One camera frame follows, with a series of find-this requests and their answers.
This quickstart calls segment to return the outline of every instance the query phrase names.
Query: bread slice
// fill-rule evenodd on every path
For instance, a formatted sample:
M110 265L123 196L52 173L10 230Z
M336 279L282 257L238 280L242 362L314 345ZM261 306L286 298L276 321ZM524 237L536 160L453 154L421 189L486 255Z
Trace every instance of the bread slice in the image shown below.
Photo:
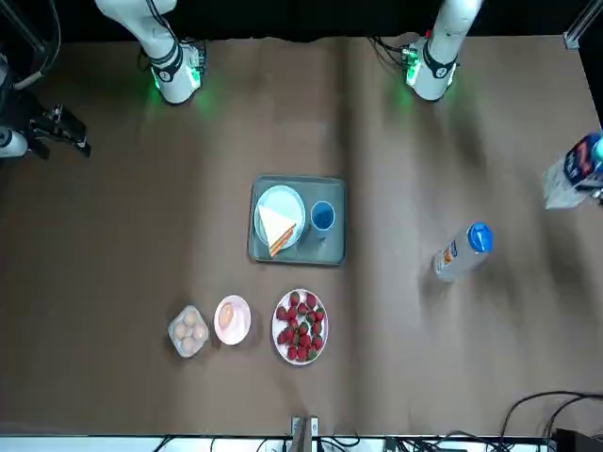
M283 245L291 238L296 223L290 218L283 217L271 209L259 206L260 218L266 232L270 257L274 257Z

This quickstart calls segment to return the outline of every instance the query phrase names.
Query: green led light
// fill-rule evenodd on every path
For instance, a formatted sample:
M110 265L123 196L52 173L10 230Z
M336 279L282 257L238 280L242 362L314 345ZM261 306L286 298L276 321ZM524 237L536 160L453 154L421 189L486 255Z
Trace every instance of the green led light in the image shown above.
M454 71L456 71L456 63L452 65L452 69L450 70L450 78L448 79L448 84L446 85L446 88L448 88L452 84L452 77L454 77Z
M409 65L406 70L406 84L409 87L413 87L416 82L416 78L418 77L418 71L421 69L421 62L415 61L413 64Z
M161 88L159 87L159 80L157 80L157 76L155 75L155 71L153 70L153 68L151 68L151 74L153 75L153 79L155 80L156 88L161 90Z
M199 71L196 69L191 69L189 66L186 67L188 79L190 80L190 85L193 88L198 88L201 85L201 76L199 75Z

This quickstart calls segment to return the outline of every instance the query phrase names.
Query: blue bottle cap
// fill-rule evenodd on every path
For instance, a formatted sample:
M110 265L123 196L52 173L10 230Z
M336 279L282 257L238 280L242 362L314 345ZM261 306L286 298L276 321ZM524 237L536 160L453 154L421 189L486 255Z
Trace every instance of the blue bottle cap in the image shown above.
M492 231L486 223L474 223L467 231L467 241L476 252L492 251Z

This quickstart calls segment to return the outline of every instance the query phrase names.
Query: plastic bottle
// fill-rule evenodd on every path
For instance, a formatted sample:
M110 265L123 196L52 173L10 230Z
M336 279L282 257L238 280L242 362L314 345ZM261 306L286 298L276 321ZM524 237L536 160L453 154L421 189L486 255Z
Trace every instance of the plastic bottle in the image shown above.
M433 256L433 271L452 282L477 266L492 251L492 231L485 223L473 223L457 233Z

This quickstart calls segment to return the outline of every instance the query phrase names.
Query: plastic egg container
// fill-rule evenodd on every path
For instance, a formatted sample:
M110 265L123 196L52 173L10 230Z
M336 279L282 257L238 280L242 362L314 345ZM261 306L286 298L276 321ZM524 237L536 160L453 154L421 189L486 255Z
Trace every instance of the plastic egg container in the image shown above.
M168 335L178 354L190 358L204 346L209 328L194 306L187 306L168 326Z

